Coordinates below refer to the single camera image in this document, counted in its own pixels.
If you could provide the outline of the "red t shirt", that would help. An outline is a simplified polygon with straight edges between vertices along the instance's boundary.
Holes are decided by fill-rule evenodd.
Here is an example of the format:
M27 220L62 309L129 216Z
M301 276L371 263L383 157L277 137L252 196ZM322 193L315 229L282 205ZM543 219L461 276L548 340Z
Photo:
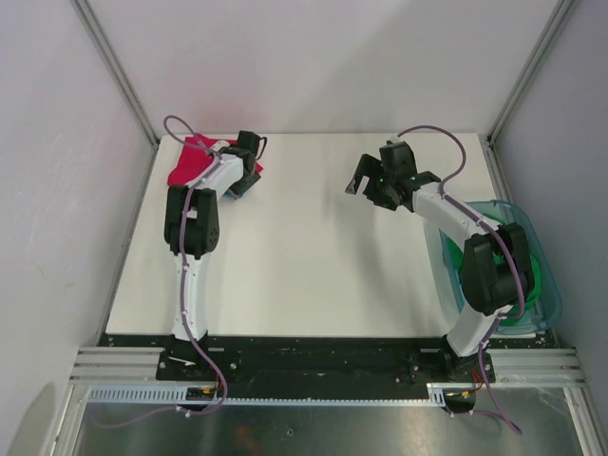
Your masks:
M168 186L190 184L211 166L213 159L206 152L196 148L196 145L199 144L198 139L205 146L214 150L237 143L236 140L210 138L201 134L198 134L197 137L186 137L186 145L181 149L177 164L167 176Z

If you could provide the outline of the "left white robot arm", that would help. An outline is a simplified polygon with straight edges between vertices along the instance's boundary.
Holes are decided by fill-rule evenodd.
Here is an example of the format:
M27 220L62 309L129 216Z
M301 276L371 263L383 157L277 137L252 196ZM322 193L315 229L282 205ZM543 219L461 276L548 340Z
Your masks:
M260 179L267 139L241 130L234 140L187 137L167 177L163 237L174 255L179 281L172 335L197 342L208 333L205 283L219 244L219 199L237 200Z

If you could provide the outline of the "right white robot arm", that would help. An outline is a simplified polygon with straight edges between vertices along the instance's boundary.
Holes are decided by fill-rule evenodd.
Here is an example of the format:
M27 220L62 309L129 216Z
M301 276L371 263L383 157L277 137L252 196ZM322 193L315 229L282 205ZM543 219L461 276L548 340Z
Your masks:
M498 323L513 315L515 305L520 313L525 310L526 295L535 287L526 233L517 223L500 224L451 196L436 175L417 169L406 142L389 142L379 154L361 156L346 192L355 195L367 179L363 194L374 205L408 209L434 224L462 252L465 305L438 357L445 379L460 381L472 370L470 355L485 347Z

